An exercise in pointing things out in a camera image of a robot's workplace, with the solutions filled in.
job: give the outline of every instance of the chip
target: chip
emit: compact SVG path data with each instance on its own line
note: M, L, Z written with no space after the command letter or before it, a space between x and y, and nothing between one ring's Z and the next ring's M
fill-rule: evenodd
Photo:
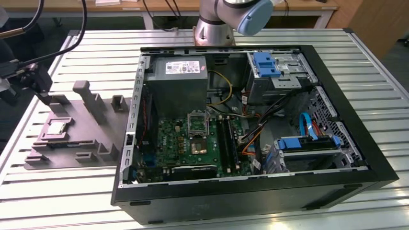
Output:
M206 139L197 138L190 141L191 155L206 154Z

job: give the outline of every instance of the metal table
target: metal table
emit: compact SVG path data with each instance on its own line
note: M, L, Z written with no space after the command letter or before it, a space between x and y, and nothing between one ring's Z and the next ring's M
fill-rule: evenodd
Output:
M69 36L62 47L75 40ZM235 34L238 45L312 45L400 178L327 210L182 222L170 229L380 229L409 225L409 94L354 34L339 29L263 30ZM78 99L75 80L110 98L130 96L139 47L189 46L191 31L87 31L81 45L49 69L51 91ZM0 229L135 229L142 226L110 206L114 167L22 168L49 108L34 98L0 157Z

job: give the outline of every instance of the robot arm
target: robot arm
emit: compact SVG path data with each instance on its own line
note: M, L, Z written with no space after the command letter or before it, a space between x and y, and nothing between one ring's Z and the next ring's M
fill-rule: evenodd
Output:
M201 0L195 45L233 45L233 29L244 36L252 36L267 23L271 12L270 0Z

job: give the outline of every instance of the blue drive bracket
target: blue drive bracket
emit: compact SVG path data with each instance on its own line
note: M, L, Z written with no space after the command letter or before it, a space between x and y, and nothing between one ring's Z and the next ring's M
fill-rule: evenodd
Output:
M252 53L254 65L260 78L278 78L280 71L275 69L275 59L266 52Z

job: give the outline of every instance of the sticker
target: sticker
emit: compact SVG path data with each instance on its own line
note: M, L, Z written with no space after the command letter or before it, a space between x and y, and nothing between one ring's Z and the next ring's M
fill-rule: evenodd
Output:
M166 74L199 73L198 61L169 61Z
M247 97L246 96L241 96L241 101L242 101L242 104L247 104Z
M276 65L276 69L286 69L287 70L287 66L286 65Z
M141 9L138 7L122 7L123 11L139 11Z
M252 166L259 170L260 164L259 164L259 162L255 160L255 158L252 159Z

